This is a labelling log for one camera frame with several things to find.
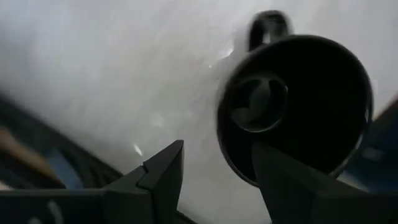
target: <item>black mug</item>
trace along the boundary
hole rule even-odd
[[[254,18],[248,50],[217,111],[218,139],[229,166],[257,186],[251,148],[263,141],[324,174],[339,175],[362,147],[373,115],[361,62],[332,40],[292,35],[279,11]]]

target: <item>white surface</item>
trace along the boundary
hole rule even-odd
[[[227,166],[215,134],[219,85],[244,54],[236,31],[255,12],[280,9],[296,33],[341,42],[366,67],[380,111],[397,91],[397,7],[393,0],[0,0],[0,92],[123,172],[184,139],[179,209],[199,223],[266,223],[259,191]]]

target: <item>black cup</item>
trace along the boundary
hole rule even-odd
[[[250,53],[231,74],[218,105],[223,155],[240,178],[255,186],[253,142],[266,142],[337,176],[361,147],[373,114],[361,62],[332,40],[289,30],[279,11],[255,17]]]

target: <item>cup handle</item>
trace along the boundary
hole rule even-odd
[[[249,52],[291,34],[287,16],[276,10],[257,14],[249,31]]]

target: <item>dark object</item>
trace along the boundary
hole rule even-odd
[[[102,189],[0,192],[2,223],[191,223],[175,214],[183,141]]]
[[[57,152],[60,152],[62,156],[64,156],[66,160],[76,170],[76,172],[80,176],[80,179],[83,181],[84,187],[89,189],[89,190],[74,190],[74,191],[48,190],[48,189],[63,189],[64,186],[54,182],[52,179],[46,176],[36,173],[34,170],[30,169],[30,167],[27,167],[24,164],[15,161],[15,159],[12,159],[9,155],[5,153],[0,153],[0,180],[5,184],[7,184],[8,186],[12,187],[13,189],[29,189],[29,190],[13,190],[10,192],[4,192],[4,191],[0,192],[1,208],[7,207],[8,206],[7,203],[10,202],[9,204],[10,207],[7,207],[7,209],[3,210],[4,212],[0,214],[0,217],[2,217],[2,221],[4,223],[7,222],[18,223],[20,220],[18,218],[18,215],[26,217],[26,215],[29,215],[34,212],[40,213],[38,214],[38,218],[42,217],[43,215],[45,216],[42,217],[41,219],[42,223],[47,223],[45,222],[47,218],[51,219],[50,223],[55,223],[53,215],[50,213],[47,207],[51,207],[52,210],[54,207],[57,206],[61,207],[61,205],[54,205],[52,202],[50,203],[50,199],[57,201],[58,198],[60,198],[61,201],[66,203],[63,204],[63,206],[64,205],[66,206],[66,211],[68,211],[68,214],[70,214],[70,217],[67,218],[65,217],[65,220],[75,217],[76,220],[73,220],[73,222],[77,223],[83,222],[85,219],[89,220],[88,223],[91,222],[94,223],[95,220],[97,219],[101,219],[100,223],[104,223],[104,220],[102,220],[103,218],[101,213],[102,210],[99,211],[99,209],[102,209],[101,208],[102,204],[98,205],[98,199],[103,196],[104,192],[106,192],[102,188],[106,187],[110,183],[116,182],[117,180],[128,180],[130,175],[132,174],[128,174],[127,176],[123,177],[122,173],[104,164],[99,159],[92,156],[90,153],[86,152],[84,149],[77,146],[75,143],[71,142],[65,136],[62,136],[54,129],[46,126],[44,123],[33,118],[28,113],[20,110],[19,108],[15,107],[12,103],[6,101],[3,98],[0,98],[0,123],[10,128],[13,134],[15,134],[19,140],[22,140],[24,144],[31,146],[31,149],[37,149],[39,152],[43,154],[52,153],[54,152],[54,149],[56,149]],[[178,144],[182,145],[182,142],[177,141],[171,147],[172,148],[178,147]],[[162,152],[163,154],[159,156],[168,158],[171,155],[164,155],[164,154],[165,153],[168,154],[168,152],[170,153],[171,151],[173,150],[164,150]],[[160,172],[162,172],[161,170],[154,169],[153,165],[151,165],[149,161],[147,162],[148,162],[148,169],[154,171],[155,173],[157,173],[157,175],[161,175],[160,174]],[[162,175],[162,177],[170,178],[170,174],[168,172],[165,172]],[[171,188],[176,188],[176,190],[179,191],[180,184],[178,183],[179,182],[178,177],[179,177],[178,173],[177,175],[172,175],[172,178],[170,180],[172,180],[173,182],[169,184],[161,183],[160,185],[166,187],[170,186]],[[172,199],[169,199],[168,202],[166,202],[168,203],[168,205],[166,206],[164,212],[168,212],[171,216],[173,215],[174,216],[173,220],[175,223],[195,224],[195,222],[191,221],[191,219],[189,219],[179,211],[176,210],[170,211],[173,209],[173,206],[170,207],[170,201],[178,200],[179,195],[170,194],[170,192],[168,191],[162,192],[164,189],[162,190],[161,188],[159,190],[158,186],[159,185],[153,186],[154,187],[153,191],[155,192],[155,194],[159,195],[159,193],[160,194],[165,193],[166,195],[161,195],[160,196],[161,198],[164,196],[166,196],[167,198],[173,197]],[[37,205],[42,205],[42,206],[39,209],[35,207]],[[78,211],[78,209],[81,207],[83,207],[84,210],[88,209],[88,211],[87,212],[84,212],[84,210]],[[161,216],[162,218],[170,218],[167,215],[166,216],[161,215]]]
[[[337,176],[360,147],[373,114],[369,78],[359,60],[332,40],[289,35],[289,30],[281,12],[256,16],[251,52],[235,69],[218,107],[223,155],[240,178],[255,186],[253,142],[266,142]],[[276,80],[270,77],[278,80],[274,89],[271,81],[267,88],[258,84]],[[241,91],[245,83],[252,84]]]
[[[274,224],[398,223],[397,193],[367,194],[262,142],[252,162]]]

